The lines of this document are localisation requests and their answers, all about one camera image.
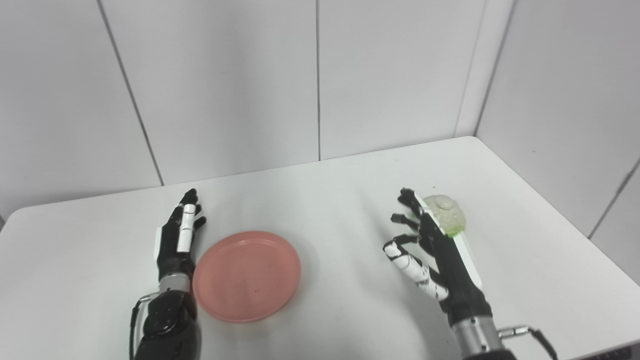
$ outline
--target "fingertip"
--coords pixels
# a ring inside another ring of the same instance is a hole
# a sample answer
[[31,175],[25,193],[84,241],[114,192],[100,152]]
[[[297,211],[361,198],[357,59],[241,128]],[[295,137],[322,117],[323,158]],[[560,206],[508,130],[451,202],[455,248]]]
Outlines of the fingertip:
[[206,222],[207,222],[206,217],[198,218],[196,221],[193,222],[193,230],[198,231],[198,229],[201,228],[204,224],[206,224]]

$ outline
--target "white wall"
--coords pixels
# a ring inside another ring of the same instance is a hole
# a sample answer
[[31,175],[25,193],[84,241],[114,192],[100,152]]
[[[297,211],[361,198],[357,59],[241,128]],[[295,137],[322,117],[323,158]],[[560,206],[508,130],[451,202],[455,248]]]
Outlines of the white wall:
[[[511,0],[104,6],[179,183],[465,135]],[[9,0],[0,22],[0,215],[159,185],[97,3]]]
[[640,3],[517,1],[478,137],[589,234],[640,155]]
[[159,185],[95,1],[1,1],[0,44],[0,216]]
[[104,0],[165,183],[316,161],[314,0]]
[[321,157],[453,137],[482,1],[321,0]]

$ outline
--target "white finger segment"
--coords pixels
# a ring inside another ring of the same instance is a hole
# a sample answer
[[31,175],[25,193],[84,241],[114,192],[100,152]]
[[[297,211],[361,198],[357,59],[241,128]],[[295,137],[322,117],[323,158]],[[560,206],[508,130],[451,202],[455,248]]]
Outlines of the white finger segment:
[[196,217],[196,206],[186,204],[182,212],[182,222],[180,223],[180,235],[178,237],[177,252],[191,251],[191,239],[193,239],[193,222]]
[[422,291],[437,300],[446,299],[449,296],[449,290],[431,279],[429,268],[420,265],[411,254],[401,255],[397,246],[394,242],[385,247],[385,254],[389,260],[396,264]]

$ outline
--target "wall seam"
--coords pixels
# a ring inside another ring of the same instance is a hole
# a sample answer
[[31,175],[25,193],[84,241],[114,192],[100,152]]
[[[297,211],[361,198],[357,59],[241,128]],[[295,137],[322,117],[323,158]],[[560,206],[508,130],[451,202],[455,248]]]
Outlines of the wall seam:
[[638,170],[638,166],[640,166],[640,158],[638,158],[638,160],[636,161],[634,166],[631,168],[631,171],[627,172],[627,174],[625,175],[625,178],[622,179],[622,182],[620,183],[620,186],[616,190],[615,195],[613,195],[613,198],[609,202],[609,205],[607,205],[607,207],[604,209],[604,212],[602,213],[602,215],[598,219],[598,222],[596,222],[596,225],[593,227],[593,230],[591,230],[591,232],[589,233],[589,236],[587,236],[587,239],[591,239],[593,237],[593,235],[595,235],[596,231],[598,231],[598,228],[600,227],[600,225],[602,225],[602,222],[604,221],[604,219],[609,214],[611,208],[613,208],[613,205],[616,203],[616,201],[618,201],[618,197],[620,197],[620,194],[627,187],[627,185],[629,184],[629,181],[631,180],[631,178],[636,173],[636,170]]
[[462,96],[460,97],[460,105],[458,106],[458,116],[456,117],[456,125],[453,127],[452,138],[456,137],[456,133],[458,132],[458,124],[460,123],[460,115],[462,114],[462,104],[465,103],[465,95],[467,94],[467,87],[469,86],[469,78],[471,77],[471,68],[474,65],[474,58],[476,57],[476,49],[478,46],[478,40],[480,39],[480,29],[482,29],[482,23],[484,21],[484,13],[486,9],[486,2],[482,5],[482,11],[480,13],[480,22],[478,23],[478,29],[476,31],[476,41],[474,42],[474,48],[471,51],[471,60],[469,61],[469,66],[467,68],[467,78],[465,79],[465,87],[462,89]]
[[482,122],[484,109],[486,108],[486,103],[487,103],[487,100],[489,99],[489,94],[491,93],[491,87],[493,86],[493,79],[495,77],[496,70],[498,69],[498,64],[500,63],[500,59],[502,58],[502,50],[504,49],[504,44],[507,41],[507,35],[509,33],[509,30],[511,29],[511,21],[513,20],[513,14],[515,13],[516,6],[518,6],[518,0],[513,1],[513,4],[511,5],[511,9],[509,11],[509,19],[507,19],[507,26],[505,26],[504,28],[504,34],[502,35],[502,41],[500,41],[498,54],[495,57],[495,63],[493,64],[491,77],[489,78],[489,85],[487,85],[486,91],[484,92],[484,100],[482,101],[480,114],[478,114],[478,121],[476,123],[476,130],[474,130],[474,136],[478,136],[478,130],[480,130],[480,123]]
[[125,86],[127,87],[129,98],[131,99],[131,103],[133,104],[133,110],[136,112],[136,117],[138,118],[138,124],[140,125],[140,129],[142,130],[142,135],[145,138],[145,142],[147,143],[147,149],[149,150],[149,154],[151,155],[151,160],[153,161],[154,167],[156,168],[156,174],[158,176],[158,180],[160,180],[160,185],[164,186],[164,180],[162,178],[162,174],[160,173],[160,168],[158,167],[158,163],[156,161],[156,155],[154,154],[154,150],[151,147],[151,141],[149,140],[145,123],[142,121],[142,116],[140,115],[140,109],[138,109],[138,103],[136,102],[136,98],[133,96],[133,90],[131,89],[131,84],[129,82],[129,78],[127,77],[127,72],[124,69],[124,64],[122,63],[122,57],[120,56],[120,51],[118,50],[118,46],[116,45],[115,37],[113,36],[113,32],[111,31],[111,26],[109,25],[109,21],[107,19],[107,13],[104,10],[104,5],[102,4],[102,0],[96,0],[96,2],[98,3],[98,8],[100,9],[100,16],[102,16],[102,21],[104,23],[104,26],[107,29],[107,34],[109,35],[109,40],[111,41],[113,52],[116,55],[116,60],[118,61],[120,72],[122,73],[122,77],[124,78],[124,83],[125,83]]

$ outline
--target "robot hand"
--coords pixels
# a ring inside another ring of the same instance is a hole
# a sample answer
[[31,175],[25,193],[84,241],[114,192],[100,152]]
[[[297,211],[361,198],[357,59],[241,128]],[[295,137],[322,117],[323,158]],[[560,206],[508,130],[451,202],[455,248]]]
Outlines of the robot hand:
[[[435,199],[430,208],[413,190],[404,188],[398,201],[409,207],[419,220],[393,214],[391,221],[406,224],[417,234],[396,236],[383,250],[418,288],[439,301],[465,360],[515,360],[502,339],[527,333],[541,342],[552,359],[557,359],[540,331],[526,326],[500,331],[495,328],[491,306],[484,298],[480,277],[466,246],[464,223],[456,223],[455,218],[463,219],[463,215],[454,208],[453,200],[443,196]],[[451,210],[452,218],[447,218],[446,211],[442,210]],[[407,243],[419,245],[435,260],[435,265],[424,265],[411,255],[403,247]]]
[[[198,352],[196,304],[191,294],[195,264],[191,244],[195,232],[207,219],[195,217],[202,210],[195,189],[186,192],[162,227],[157,257],[159,291],[146,295],[131,313],[129,359],[194,360]],[[134,330],[138,309],[150,301],[143,325],[143,337],[134,357]]]

